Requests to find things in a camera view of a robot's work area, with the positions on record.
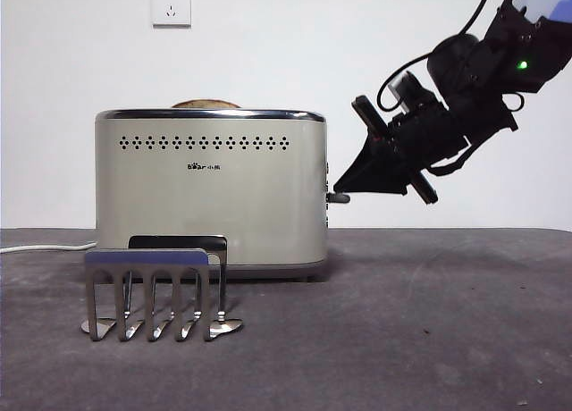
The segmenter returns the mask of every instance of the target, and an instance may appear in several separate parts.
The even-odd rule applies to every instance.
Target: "gray tabletop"
[[[246,326],[212,343],[91,342],[82,257],[2,258],[2,409],[572,409],[566,232],[333,230],[326,281],[231,283]]]

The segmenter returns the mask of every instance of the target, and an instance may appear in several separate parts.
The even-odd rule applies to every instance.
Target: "wall socket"
[[[155,27],[190,27],[190,0],[151,0]]]

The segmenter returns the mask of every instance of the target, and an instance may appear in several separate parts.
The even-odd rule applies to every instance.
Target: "white cable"
[[[35,250],[65,250],[65,251],[78,251],[93,248],[97,243],[88,243],[81,246],[60,246],[57,244],[37,244],[33,246],[16,246],[0,248],[0,254],[15,253],[15,252],[31,252]]]

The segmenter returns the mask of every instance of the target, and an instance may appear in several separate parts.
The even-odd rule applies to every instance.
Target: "stainless steel toaster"
[[[96,119],[97,246],[228,239],[229,276],[320,273],[326,122],[283,110],[114,110]]]

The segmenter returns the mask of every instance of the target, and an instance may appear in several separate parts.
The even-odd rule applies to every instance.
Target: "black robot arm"
[[[538,92],[572,57],[572,23],[532,23],[525,13],[505,0],[483,40],[461,32],[428,55],[427,70],[447,107],[410,72],[392,84],[404,113],[389,124],[365,96],[358,97],[352,105],[366,123],[366,143],[334,190],[406,195],[412,185],[433,204],[438,197],[423,170],[451,174],[498,131],[517,130],[513,113],[524,106],[520,93]],[[508,94],[518,97],[520,107],[505,105]]]

